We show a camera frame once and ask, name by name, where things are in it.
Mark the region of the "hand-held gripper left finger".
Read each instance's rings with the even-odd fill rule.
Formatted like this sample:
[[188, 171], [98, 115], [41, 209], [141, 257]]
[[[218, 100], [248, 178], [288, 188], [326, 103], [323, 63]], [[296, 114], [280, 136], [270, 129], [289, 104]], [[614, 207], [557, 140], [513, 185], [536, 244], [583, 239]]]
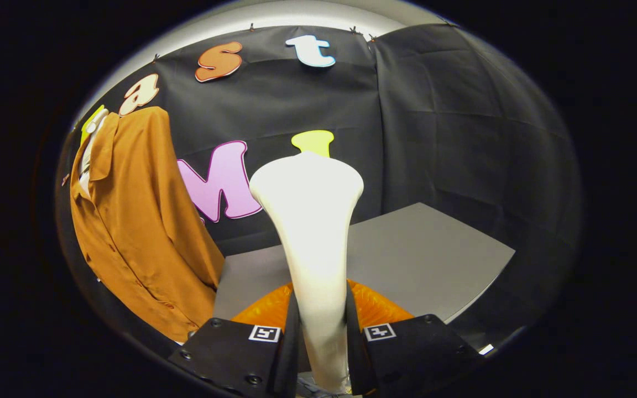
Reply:
[[212, 318], [169, 361], [213, 397], [294, 397], [299, 310], [293, 285], [268, 293], [240, 322]]

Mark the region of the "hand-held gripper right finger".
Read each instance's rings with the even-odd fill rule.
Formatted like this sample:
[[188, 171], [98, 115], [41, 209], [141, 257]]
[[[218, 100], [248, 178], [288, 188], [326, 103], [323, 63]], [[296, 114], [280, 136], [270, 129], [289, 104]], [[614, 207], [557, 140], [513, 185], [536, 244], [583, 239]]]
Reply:
[[485, 362], [433, 314], [409, 315], [347, 280], [347, 369], [356, 396], [431, 396]]

